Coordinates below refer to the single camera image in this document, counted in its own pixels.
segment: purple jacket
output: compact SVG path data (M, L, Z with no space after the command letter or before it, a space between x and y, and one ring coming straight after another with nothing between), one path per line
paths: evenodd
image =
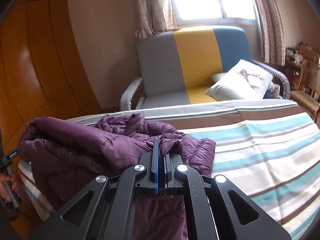
M18 153L32 163L37 187L58 209L95 176L117 176L139 163L140 156L151 151L154 139L160 142L161 156L174 151L184 164L211 175L214 141L194 139L167 123L145 120L141 113L106 115L96 127L37 118L23 133ZM184 239L184 226L182 196L139 196L133 239Z

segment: chair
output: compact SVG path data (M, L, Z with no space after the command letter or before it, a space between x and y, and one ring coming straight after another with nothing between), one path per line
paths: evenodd
M289 98L290 84L284 74L252 60L243 29L232 26L201 26L168 31L148 37L137 46L141 77L123 93L121 111L131 110L132 97L143 82L145 98L136 109L213 102L205 95L213 85L210 76L228 72L244 59L277 77L283 86L283 98ZM271 84L266 98L279 97L280 88Z
M311 95L304 92L305 87L311 89ZM320 104L313 98L315 93L320 94L320 67L304 60L301 67L298 90L291 91L290 99L310 111L311 118L317 122Z

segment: window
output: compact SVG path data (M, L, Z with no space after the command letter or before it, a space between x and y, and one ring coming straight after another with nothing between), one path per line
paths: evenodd
M256 25L253 0L172 0L178 25Z

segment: brown stripe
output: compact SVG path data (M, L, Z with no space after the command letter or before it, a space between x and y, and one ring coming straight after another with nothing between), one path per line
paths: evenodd
M18 167L18 170L20 171L20 174L26 178L27 181L29 181L33 186L37 187L36 184L19 169L19 167Z
M285 117L294 114L303 113L301 107L289 107L284 109L275 110L265 110L265 111L237 111L231 114L225 114L220 116L210 116L210 117L196 117L188 119L178 119L178 120L163 120L157 119L158 121L163 121L171 124L176 129L194 129L203 127L213 127L220 125L229 125L238 123L244 120L269 120L274 118Z
M279 183L278 185L274 186L274 187L270 187L270 188L267 188L261 192L258 192L258 193L255 193L255 194L252 194L249 196L249 198L254 198L254 197L257 197L257 196L260 196L260 195L263 195L271 190L274 190L274 189L277 189L277 188L280 188L281 186L285 185L285 184L288 184L288 183L291 183L293 182L294 180L296 179L299 179L300 177L302 177L303 175L305 175L308 171L310 171L311 169L313 169L315 166L317 166L318 164L320 163L320 160L317 161L315 164L313 164L310 168L308 168L307 170L305 170L303 173L299 174L297 177L294 177L293 179L289 179L288 181L285 181L285 182L281 182Z
M313 195L312 198L310 198L306 203L304 203L301 207L299 207L297 210L292 212L290 215L286 216L285 218L281 219L278 224L281 226L284 225L285 223L289 222L291 219L295 218L297 215L299 215L302 211L304 211L308 206L311 205L313 201L316 200L317 197L320 196L320 190Z

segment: patterned curtain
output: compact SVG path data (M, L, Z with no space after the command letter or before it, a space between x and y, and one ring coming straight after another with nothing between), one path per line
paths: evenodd
M177 26L171 0L138 0L138 39L171 30Z
M276 0L256 0L264 38L265 62L284 65L285 40Z

